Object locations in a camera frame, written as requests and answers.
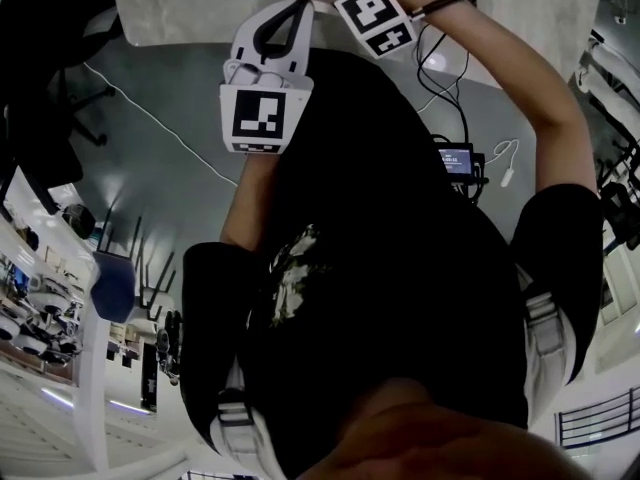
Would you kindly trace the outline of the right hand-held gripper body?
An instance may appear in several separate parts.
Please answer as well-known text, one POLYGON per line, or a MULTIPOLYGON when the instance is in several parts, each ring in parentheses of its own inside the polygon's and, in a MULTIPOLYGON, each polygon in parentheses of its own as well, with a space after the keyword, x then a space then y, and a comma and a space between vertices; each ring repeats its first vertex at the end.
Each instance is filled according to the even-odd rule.
POLYGON ((382 59, 417 42, 414 26, 397 0, 336 0, 334 7, 374 59, 382 59))

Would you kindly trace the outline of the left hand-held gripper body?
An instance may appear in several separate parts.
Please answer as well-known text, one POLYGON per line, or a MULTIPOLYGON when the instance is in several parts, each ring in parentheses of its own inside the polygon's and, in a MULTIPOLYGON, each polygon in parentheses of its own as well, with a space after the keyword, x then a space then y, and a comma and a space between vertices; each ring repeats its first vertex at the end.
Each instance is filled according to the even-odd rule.
POLYGON ((307 76, 282 75, 228 60, 220 85, 222 137, 232 153, 280 155, 289 146, 311 97, 307 76))

